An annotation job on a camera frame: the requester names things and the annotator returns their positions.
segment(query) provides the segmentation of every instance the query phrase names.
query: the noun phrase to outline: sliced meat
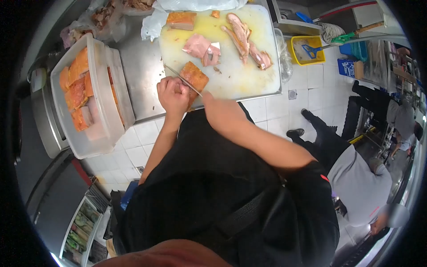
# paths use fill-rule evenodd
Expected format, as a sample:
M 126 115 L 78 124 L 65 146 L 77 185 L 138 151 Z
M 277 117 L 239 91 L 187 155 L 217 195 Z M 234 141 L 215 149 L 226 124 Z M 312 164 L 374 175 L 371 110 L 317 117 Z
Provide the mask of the sliced meat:
M 197 13 L 194 12 L 171 12 L 167 16 L 166 25 L 175 29 L 192 31 Z
M 245 54 L 245 48 L 243 47 L 242 42 L 237 38 L 236 34 L 233 31 L 231 31 L 227 26 L 222 25 L 221 30 L 226 32 L 231 37 L 234 45 L 239 51 L 240 59 L 242 59 L 243 55 Z
M 181 77 L 186 79 L 191 85 L 201 93 L 209 82 L 209 78 L 191 61 L 187 62 L 179 73 Z M 191 111 L 191 105 L 199 95 L 193 90 L 190 90 L 190 101 L 188 102 L 187 111 Z
M 72 109 L 79 109 L 86 104 L 88 97 L 86 96 L 84 77 L 70 86 L 70 89 L 65 94 L 65 101 L 70 102 Z
M 246 61 L 248 60 L 248 54 L 249 54 L 248 38 L 251 34 L 251 30 L 249 30 L 246 23 L 243 23 L 240 20 L 240 18 L 234 13 L 228 13 L 225 18 L 227 19 L 228 23 L 231 24 L 231 27 L 235 35 L 237 36 L 237 39 L 242 44 L 244 53 L 241 56 L 242 56 L 243 63 L 246 64 Z
M 89 71 L 86 73 L 85 76 L 85 90 L 87 97 L 94 96 L 94 89 L 92 88 L 91 74 L 89 73 Z
M 68 67 L 65 67 L 59 74 L 59 85 L 64 93 L 68 92 L 70 89 L 70 84 L 68 83 Z
M 81 107 L 71 113 L 71 119 L 73 120 L 74 128 L 80 132 L 86 130 L 94 123 L 91 112 L 88 107 Z
M 84 77 L 85 73 L 89 70 L 89 61 L 88 61 L 88 48 L 85 47 L 80 51 L 74 61 L 71 63 L 68 82 L 73 84 L 75 81 Z
M 211 43 L 208 50 L 202 58 L 202 65 L 212 66 L 219 64 L 219 56 L 221 55 L 221 50 L 219 48 L 219 43 Z
M 260 70 L 266 70 L 271 67 L 271 65 L 273 65 L 270 55 L 267 54 L 265 51 L 258 51 L 254 43 L 252 43 L 251 41 L 249 41 L 249 53 L 251 54 L 255 62 L 258 64 L 258 68 L 260 68 Z
M 202 35 L 195 33 L 187 40 L 182 51 L 187 52 L 195 58 L 201 59 L 210 45 L 211 41 Z
M 119 101 L 117 100 L 116 90 L 114 88 L 113 76 L 111 75 L 110 67 L 107 67 L 107 70 L 108 70 L 108 78 L 110 79 L 111 91 L 113 91 L 114 103 L 116 103 L 116 105 L 117 105 L 119 103 Z
M 218 10 L 213 10 L 211 16 L 214 17 L 214 18 L 219 18 L 219 11 Z

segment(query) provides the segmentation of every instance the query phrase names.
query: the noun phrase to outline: clear plastic tub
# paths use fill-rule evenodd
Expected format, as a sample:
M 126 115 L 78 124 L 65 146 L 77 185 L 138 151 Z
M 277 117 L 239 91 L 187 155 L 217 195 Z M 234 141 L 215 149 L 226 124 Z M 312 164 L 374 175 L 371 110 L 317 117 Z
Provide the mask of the clear plastic tub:
M 135 115 L 133 113 L 131 99 L 129 97 L 128 87 L 126 85 L 125 74 L 123 73 L 122 61 L 120 53 L 117 49 L 105 49 L 107 58 L 107 66 L 110 67 L 111 77 L 113 78 L 114 90 L 119 106 L 119 112 L 122 116 L 125 130 L 135 123 Z
M 85 47 L 88 47 L 89 71 L 94 90 L 94 97 L 89 98 L 87 106 L 94 124 L 77 132 L 65 103 L 64 92 L 59 85 L 59 74 L 64 67 L 71 65 L 76 55 Z M 113 151 L 125 131 L 111 91 L 104 43 L 95 40 L 91 33 L 82 36 L 52 70 L 50 82 L 59 122 L 75 157 L 83 159 Z

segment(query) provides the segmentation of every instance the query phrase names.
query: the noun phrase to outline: kitchen knife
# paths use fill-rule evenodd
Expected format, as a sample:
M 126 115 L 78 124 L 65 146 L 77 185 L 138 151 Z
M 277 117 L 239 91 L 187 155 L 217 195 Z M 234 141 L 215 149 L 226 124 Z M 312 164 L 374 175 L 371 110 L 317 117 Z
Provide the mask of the kitchen knife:
M 188 85 L 188 87 L 190 87 L 191 89 L 193 89 L 194 91 L 196 91 L 196 93 L 197 93 L 200 97 L 203 97 L 203 96 L 202 96 L 202 94 L 201 94 L 201 93 L 199 93 L 199 91 L 197 91 L 191 83 L 189 83 L 186 79 L 182 78 L 182 77 L 181 77 L 181 75 L 179 75 L 179 73 L 178 73 L 176 70 L 172 69 L 171 67 L 169 67 L 169 66 L 167 66 L 167 65 L 165 65 L 165 66 L 166 66 L 168 69 L 170 69 L 170 71 L 172 71 L 175 75 L 177 75 L 177 76 L 178 76 L 178 77 L 179 77 L 183 82 L 185 82 L 185 83 Z

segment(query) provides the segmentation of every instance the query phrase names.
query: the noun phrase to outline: chopped meat pile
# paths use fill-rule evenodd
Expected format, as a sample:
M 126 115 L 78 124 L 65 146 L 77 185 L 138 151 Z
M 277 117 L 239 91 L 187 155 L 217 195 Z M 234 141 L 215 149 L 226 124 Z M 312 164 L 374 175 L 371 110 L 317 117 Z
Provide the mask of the chopped meat pile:
M 110 19 L 111 15 L 113 15 L 114 10 L 116 9 L 116 4 L 114 1 L 108 1 L 107 5 L 96 10 L 92 14 L 92 20 L 95 23 L 95 26 L 102 30 L 105 25 L 107 25 L 108 20 Z
M 211 16 L 214 17 L 214 18 L 219 18 L 219 11 L 218 10 L 213 10 Z
M 258 64 L 258 68 L 260 68 L 260 70 L 266 70 L 272 65 L 270 55 L 265 51 L 261 51 L 260 53 L 251 41 L 249 41 L 249 53 Z
M 185 29 L 192 31 L 197 13 L 194 12 L 171 12 L 167 16 L 166 25 L 174 29 Z
M 89 73 L 88 48 L 82 49 L 71 63 L 59 74 L 59 85 L 64 92 L 68 111 L 71 113 L 74 128 L 80 132 L 93 124 L 86 103 L 94 95 Z
M 265 51 L 259 52 L 255 44 L 249 41 L 252 31 L 246 23 L 242 23 L 240 18 L 234 13 L 228 13 L 226 19 L 231 24 L 233 30 L 225 25 L 221 26 L 221 30 L 230 36 L 239 51 L 239 57 L 243 63 L 247 63 L 248 55 L 250 54 L 261 70 L 269 68 L 273 64 L 270 56 Z
M 155 0 L 123 0 L 125 7 L 132 7 L 139 10 L 150 10 Z
M 204 67 L 219 64 L 219 56 L 221 55 L 219 43 L 211 43 L 200 34 L 193 34 L 182 50 L 201 59 Z
M 181 77 L 186 79 L 191 85 L 201 93 L 209 82 L 209 78 L 191 61 L 187 62 L 179 73 Z M 190 101 L 188 102 L 187 111 L 191 111 L 191 105 L 194 100 L 199 96 L 194 90 L 190 91 Z

